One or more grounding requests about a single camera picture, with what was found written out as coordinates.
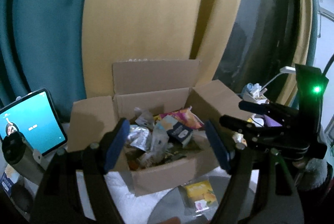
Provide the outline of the person's hand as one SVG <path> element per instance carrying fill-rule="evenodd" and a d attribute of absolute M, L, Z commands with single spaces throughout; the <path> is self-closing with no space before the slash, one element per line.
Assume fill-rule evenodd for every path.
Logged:
<path fill-rule="evenodd" d="M 178 217 L 172 217 L 158 224 L 181 224 L 181 220 Z"/>

